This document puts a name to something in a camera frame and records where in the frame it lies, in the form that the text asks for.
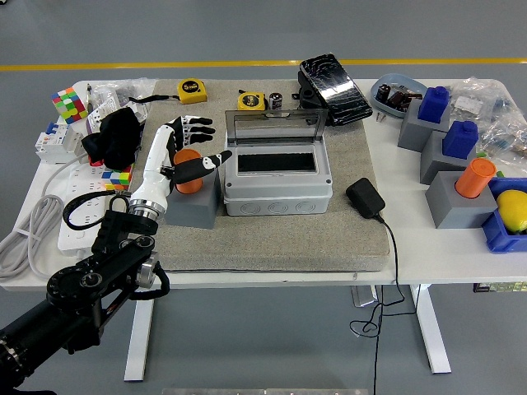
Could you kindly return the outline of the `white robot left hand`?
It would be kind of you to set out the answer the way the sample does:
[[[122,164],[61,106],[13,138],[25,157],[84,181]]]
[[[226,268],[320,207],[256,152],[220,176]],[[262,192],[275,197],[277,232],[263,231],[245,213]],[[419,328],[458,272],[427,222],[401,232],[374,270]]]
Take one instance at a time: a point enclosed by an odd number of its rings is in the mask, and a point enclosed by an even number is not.
[[[185,115],[157,129],[143,170],[142,183],[130,198],[129,213],[154,220],[163,217],[168,207],[167,197],[176,184],[211,174],[232,157],[232,152],[227,150],[175,163],[175,154],[181,153],[185,147],[213,139],[215,129],[211,124],[209,118]]]

